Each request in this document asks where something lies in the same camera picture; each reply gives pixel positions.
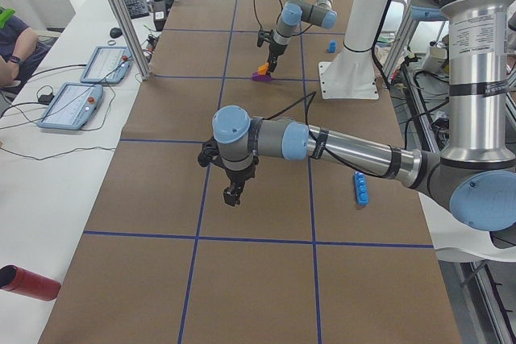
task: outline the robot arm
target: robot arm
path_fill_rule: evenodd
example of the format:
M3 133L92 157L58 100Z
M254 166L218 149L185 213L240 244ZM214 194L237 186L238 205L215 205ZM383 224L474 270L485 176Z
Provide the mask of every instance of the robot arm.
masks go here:
M396 179L478 230L516 223L516 156L505 146L506 12L514 0L413 0L413 15L450 21L450 141L439 153L405 151L300 122L251 120L228 106L214 116L214 139L199 161L226 170L232 204L254 177L258 155L307 156Z
M303 21L322 28L332 28L337 13L332 8L333 0L317 0L309 4L304 0L287 0L274 30L258 32L257 46L260 48L268 42L268 59L260 74L270 75L277 66L277 59L283 55L298 24Z

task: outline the white desk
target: white desk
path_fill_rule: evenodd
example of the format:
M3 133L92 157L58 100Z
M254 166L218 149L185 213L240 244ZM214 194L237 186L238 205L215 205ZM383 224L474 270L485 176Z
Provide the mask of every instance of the white desk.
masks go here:
M144 24L152 28L152 16L133 19L140 42L149 32ZM38 71L87 63L93 49L106 45L110 29L117 25L107 0L87 0ZM125 45L123 37L116 41L117 45ZM35 77L15 102L35 102L36 92L43 85L51 85L56 93L64 82L78 82L82 70L72 68ZM1 129L3 147L36 157L76 147L115 148L139 89L137 73L133 64L124 80L113 87L116 97L101 130L43 131L32 123ZM102 104L85 128L101 125L112 95L105 88ZM37 105L22 109L30 119L43 113ZM10 109L0 120L0 128L24 121L16 109ZM112 155L112 151L79 151L34 161L0 151L0 267L14 264L62 282ZM37 343L53 304L0 292L0 343Z

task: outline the orange object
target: orange object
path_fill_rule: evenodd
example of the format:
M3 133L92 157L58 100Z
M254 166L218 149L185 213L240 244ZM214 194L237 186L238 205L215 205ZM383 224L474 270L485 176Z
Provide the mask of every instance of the orange object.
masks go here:
M258 74L260 74L261 76L265 76L268 72L268 62L266 62L265 64L262 64L259 68L258 68Z

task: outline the red cup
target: red cup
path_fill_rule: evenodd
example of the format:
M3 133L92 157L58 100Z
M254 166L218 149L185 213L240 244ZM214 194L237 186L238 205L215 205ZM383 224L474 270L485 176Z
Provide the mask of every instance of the red cup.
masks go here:
M15 265L8 265L0 269L1 290L50 301L57 297L60 288L59 282Z

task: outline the green object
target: green object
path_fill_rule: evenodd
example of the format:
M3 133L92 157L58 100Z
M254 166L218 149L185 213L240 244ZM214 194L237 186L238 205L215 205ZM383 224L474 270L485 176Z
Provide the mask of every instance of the green object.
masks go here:
M6 22L15 14L15 12L16 11L12 8L3 8L0 6L0 28L4 28Z

